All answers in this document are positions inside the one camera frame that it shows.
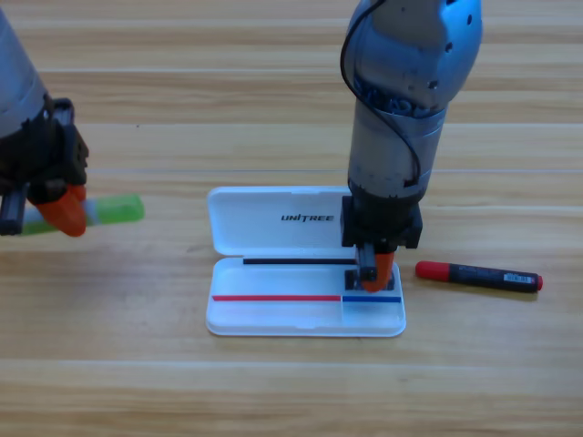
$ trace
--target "red line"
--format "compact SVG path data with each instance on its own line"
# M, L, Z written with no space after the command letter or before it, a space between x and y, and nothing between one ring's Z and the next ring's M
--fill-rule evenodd
M340 301L340 296L329 296L329 295L323 295L323 296L308 296L308 295L292 295L292 294L288 294L288 295L278 295L278 296L274 296L274 295L218 295L218 296L213 296L212 297L213 300L217 301L217 302L243 302L243 301L247 301L247 302L314 302L314 301L320 301L320 302L339 302Z

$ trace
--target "green marker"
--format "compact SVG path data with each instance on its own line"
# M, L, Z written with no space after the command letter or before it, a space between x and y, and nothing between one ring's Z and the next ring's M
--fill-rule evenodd
M88 198L83 202L88 226L129 223L144 218L144 204L137 194L111 196L106 198ZM55 232L56 228L43 219L36 208L25 210L25 225L22 235Z

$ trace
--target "black marker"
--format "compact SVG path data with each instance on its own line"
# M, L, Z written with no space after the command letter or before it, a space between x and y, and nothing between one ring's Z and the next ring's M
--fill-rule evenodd
M521 293L537 293L543 288L543 279L536 273L485 269L446 262L420 261L415 267L415 274L419 278Z

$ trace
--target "wooden table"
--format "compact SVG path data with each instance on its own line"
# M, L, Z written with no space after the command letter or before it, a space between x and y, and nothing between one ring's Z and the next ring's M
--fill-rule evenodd
M210 335L205 196L341 185L355 0L2 0L77 106L93 195L147 219L2 239L0 434L583 435L583 3L485 0L392 340ZM536 300L414 279L419 259L534 270Z

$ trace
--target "robotic arm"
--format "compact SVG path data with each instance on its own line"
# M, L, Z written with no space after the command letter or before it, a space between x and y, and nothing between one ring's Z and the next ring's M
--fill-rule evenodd
M53 100L0 9L0 235L22 232L26 199L67 235L85 232L88 150L69 100Z
M343 245L356 246L368 291L386 286L394 252L415 249L449 102L482 37L480 0L362 0L341 70L357 98L343 200Z
M369 291L389 281L399 246L417 247L418 204L447 105L481 35L480 0L362 0L356 8L341 55L357 97L343 245L358 248ZM83 234L87 157L73 105L51 98L0 9L0 234L20 233L26 198L66 234Z

